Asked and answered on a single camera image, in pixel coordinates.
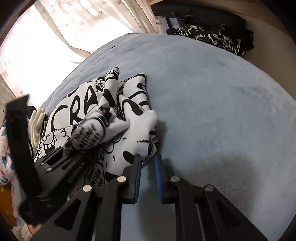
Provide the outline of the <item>person's hand holding gripper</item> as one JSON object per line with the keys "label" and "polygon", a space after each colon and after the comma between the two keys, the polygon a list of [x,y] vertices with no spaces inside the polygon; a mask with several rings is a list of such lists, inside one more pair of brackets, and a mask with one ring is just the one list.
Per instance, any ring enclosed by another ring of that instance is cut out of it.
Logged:
{"label": "person's hand holding gripper", "polygon": [[34,235],[41,227],[42,227],[41,223],[36,226],[28,225],[28,228],[29,228],[30,232],[32,233],[32,235]]}

